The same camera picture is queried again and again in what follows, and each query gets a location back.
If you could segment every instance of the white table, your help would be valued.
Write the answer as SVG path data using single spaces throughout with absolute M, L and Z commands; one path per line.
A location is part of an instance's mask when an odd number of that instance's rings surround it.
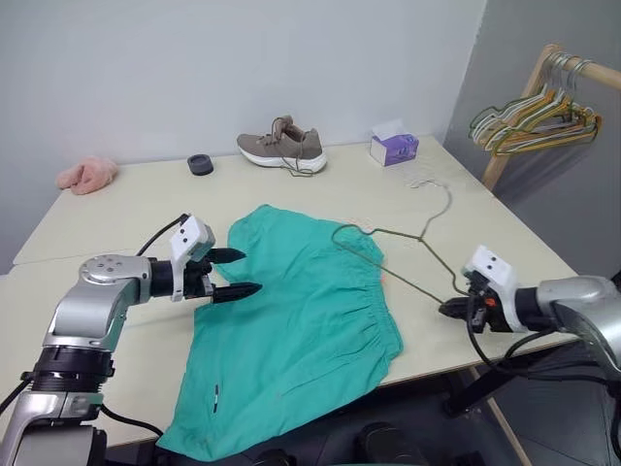
M 574 275 L 541 239 L 501 204 L 433 138 L 420 139 L 417 159 L 381 168 L 368 145 L 327 148 L 326 170 L 310 179 L 262 169 L 240 156 L 214 160 L 207 177 L 190 175 L 184 160 L 121 167 L 113 184 L 87 196 L 63 192 L 16 257 L 0 287 L 0 350 L 8 393 L 23 370 L 32 368 L 56 302 L 76 281 L 78 266 L 103 252 L 135 253 L 163 224 L 181 212 L 207 222 L 218 244 L 238 218 L 261 204 L 315 217 L 357 221 L 417 234 L 444 205 L 441 188 L 413 189 L 409 182 L 435 178 L 450 185 L 453 205 L 432 223 L 427 240 L 458 271 L 484 244 L 516 267 L 524 285 Z M 454 292 L 450 277 L 420 245 L 377 236 L 384 264 L 442 298 Z M 149 255 L 167 257 L 167 239 Z M 479 362 L 463 321 L 438 313 L 437 303 L 386 276 L 386 302 L 404 340 L 404 351 L 382 383 L 395 383 Z M 193 309 L 200 300 L 151 300 L 128 313 L 117 352 L 116 374 L 105 387 L 106 402 L 119 413 L 166 427 L 172 418 L 192 339 Z M 519 336 L 486 333 L 485 351 L 500 356 Z M 563 340 L 556 335 L 531 348 Z M 3 427 L 8 416 L 0 418 Z M 143 439 L 148 432 L 100 416 L 111 444 Z

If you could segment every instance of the wooden rack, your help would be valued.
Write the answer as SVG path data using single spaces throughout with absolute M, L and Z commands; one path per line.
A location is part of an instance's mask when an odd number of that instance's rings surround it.
M 556 44 L 549 44 L 543 48 L 541 54 L 539 55 L 539 59 L 535 64 L 533 73 L 531 73 L 531 77 L 528 79 L 526 87 L 524 87 L 524 91 L 521 95 L 522 97 L 528 97 L 529 95 L 534 95 L 537 92 L 543 84 L 543 65 L 545 64 L 545 60 L 552 53 L 562 50 L 563 48 Z M 582 58 L 579 56 L 571 58 L 565 63 L 564 69 L 567 71 L 572 70 L 581 59 Z M 606 68 L 605 66 L 598 65 L 597 63 L 589 63 L 584 66 L 584 68 L 580 71 L 580 76 L 597 81 L 598 83 L 602 83 L 609 87 L 613 87 L 617 90 L 621 90 L 621 73 L 616 70 Z M 490 191 L 494 189 L 498 179 L 503 174 L 509 158 L 510 155 L 496 155 L 493 156 L 487 164 L 482 182 Z

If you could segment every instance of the tissue box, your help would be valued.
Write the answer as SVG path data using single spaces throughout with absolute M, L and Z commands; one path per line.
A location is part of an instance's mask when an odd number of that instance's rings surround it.
M 418 140 L 411 134 L 398 134 L 381 141 L 377 136 L 371 140 L 371 157 L 387 167 L 416 157 Z

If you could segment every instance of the brown sneaker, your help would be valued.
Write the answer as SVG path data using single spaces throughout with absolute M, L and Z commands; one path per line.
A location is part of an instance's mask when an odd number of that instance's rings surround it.
M 326 164 L 316 129 L 304 131 L 293 124 L 289 115 L 272 122 L 272 134 L 240 134 L 237 145 L 252 163 L 262 167 L 283 167 L 293 175 L 312 175 Z

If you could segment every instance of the hanger hook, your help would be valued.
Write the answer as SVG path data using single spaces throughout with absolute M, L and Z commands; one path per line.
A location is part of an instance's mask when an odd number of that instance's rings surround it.
M 584 59 L 584 58 L 578 60 L 578 62 L 575 64 L 575 66 L 572 68 L 572 70 L 569 72 L 567 76 L 568 84 L 571 83 L 572 85 L 573 96 L 575 96 L 575 94 L 577 93 L 577 85 L 576 85 L 577 76 L 582 71 L 582 68 L 584 68 L 589 63 L 593 63 L 593 60 Z
M 563 87 L 563 68 L 572 56 L 565 51 L 556 50 L 550 53 L 546 60 L 550 61 L 548 69 L 547 81 L 551 81 L 555 85 L 558 80 L 559 88 Z

